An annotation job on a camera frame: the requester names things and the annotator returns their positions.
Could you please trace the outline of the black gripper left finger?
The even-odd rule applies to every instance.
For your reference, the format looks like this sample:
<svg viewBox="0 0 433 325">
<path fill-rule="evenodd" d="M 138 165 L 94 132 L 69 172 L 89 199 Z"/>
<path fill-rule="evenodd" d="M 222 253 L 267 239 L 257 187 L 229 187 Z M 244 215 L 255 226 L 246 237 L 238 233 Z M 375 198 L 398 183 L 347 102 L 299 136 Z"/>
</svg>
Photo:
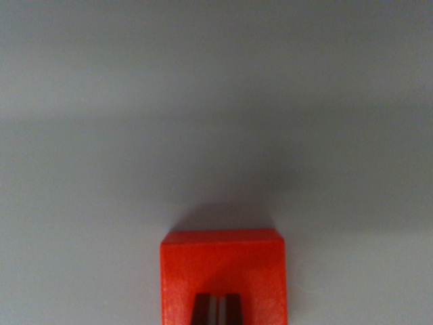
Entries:
<svg viewBox="0 0 433 325">
<path fill-rule="evenodd" d="M 190 325 L 216 325 L 218 298 L 209 293 L 195 295 Z"/>
</svg>

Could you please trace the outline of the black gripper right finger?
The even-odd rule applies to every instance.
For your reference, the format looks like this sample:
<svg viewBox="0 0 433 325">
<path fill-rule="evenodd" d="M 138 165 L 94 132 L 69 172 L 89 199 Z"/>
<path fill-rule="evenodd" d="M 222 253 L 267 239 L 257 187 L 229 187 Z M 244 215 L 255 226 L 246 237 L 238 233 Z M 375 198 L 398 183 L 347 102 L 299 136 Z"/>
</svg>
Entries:
<svg viewBox="0 0 433 325">
<path fill-rule="evenodd" d="M 243 325 L 242 298 L 229 293 L 219 298 L 219 325 Z"/>
</svg>

